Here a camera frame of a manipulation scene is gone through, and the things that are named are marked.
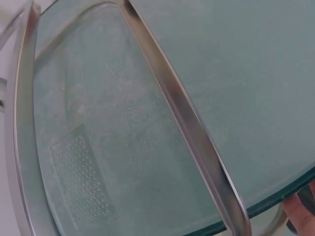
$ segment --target chrome tube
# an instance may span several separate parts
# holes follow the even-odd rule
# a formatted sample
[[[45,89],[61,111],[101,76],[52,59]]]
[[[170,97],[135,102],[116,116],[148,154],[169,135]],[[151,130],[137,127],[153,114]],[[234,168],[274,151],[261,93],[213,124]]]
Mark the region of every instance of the chrome tube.
[[[7,80],[1,79],[8,184],[22,236],[57,236],[41,180],[33,112],[33,66],[40,6],[26,2],[0,35],[0,49],[16,30]]]

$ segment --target finger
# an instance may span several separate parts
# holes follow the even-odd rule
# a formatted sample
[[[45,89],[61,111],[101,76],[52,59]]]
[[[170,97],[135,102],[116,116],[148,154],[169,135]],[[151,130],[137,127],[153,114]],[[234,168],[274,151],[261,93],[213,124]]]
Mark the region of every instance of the finger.
[[[313,197],[315,198],[315,180],[310,183],[310,189],[313,193]]]
[[[296,194],[284,200],[282,206],[298,235],[315,235],[315,217],[302,205]]]

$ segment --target floor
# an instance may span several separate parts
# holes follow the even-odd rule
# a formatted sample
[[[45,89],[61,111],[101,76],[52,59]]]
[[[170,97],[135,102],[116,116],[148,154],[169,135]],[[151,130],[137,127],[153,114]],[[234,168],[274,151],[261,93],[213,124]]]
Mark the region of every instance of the floor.
[[[54,0],[37,0],[41,4],[44,11]],[[5,24],[9,21],[14,12],[19,9],[25,0],[0,1],[0,31],[3,30]],[[6,69],[8,68],[8,58],[13,47],[14,38],[11,38],[3,50],[0,52],[0,77],[6,78]],[[2,235],[20,236],[17,223],[15,220],[13,206],[8,190],[6,165],[4,157],[4,115],[0,113],[0,228]],[[253,218],[251,220],[253,235],[258,235],[273,218],[277,211],[277,206],[267,212]],[[227,236],[227,232],[223,232],[218,236]],[[292,236],[287,228],[278,234],[279,236]]]

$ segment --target dotted pattern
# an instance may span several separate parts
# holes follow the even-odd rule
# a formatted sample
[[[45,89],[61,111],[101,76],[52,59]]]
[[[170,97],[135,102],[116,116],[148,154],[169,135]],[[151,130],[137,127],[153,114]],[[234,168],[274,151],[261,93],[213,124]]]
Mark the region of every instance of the dotted pattern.
[[[54,167],[72,220],[113,216],[84,125],[51,147]]]

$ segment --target metal frame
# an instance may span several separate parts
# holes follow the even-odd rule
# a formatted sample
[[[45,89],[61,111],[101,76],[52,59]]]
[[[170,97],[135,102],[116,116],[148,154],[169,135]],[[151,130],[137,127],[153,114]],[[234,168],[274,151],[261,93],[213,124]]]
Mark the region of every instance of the metal frame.
[[[10,195],[22,236],[59,235],[51,216],[38,163],[33,112],[33,65],[40,6],[28,1],[0,35],[0,49],[17,30],[5,100],[5,157]]]
[[[85,9],[48,43],[36,60],[54,50],[66,35],[65,32],[73,30],[78,25],[78,19],[88,17],[89,13],[93,13],[93,9],[113,4],[119,7],[134,34],[224,224],[234,236],[251,236],[251,224],[246,208],[211,137],[162,49],[129,1],[101,2]],[[9,36],[20,26],[13,52],[6,101],[4,103],[0,100],[2,101],[0,105],[5,105],[8,179],[20,232],[23,236],[56,236],[59,233],[41,182],[33,117],[33,58],[39,12],[33,1],[27,2],[0,35],[1,50]],[[286,221],[281,209],[278,213],[275,221],[261,234],[262,236],[272,235],[274,229]]]

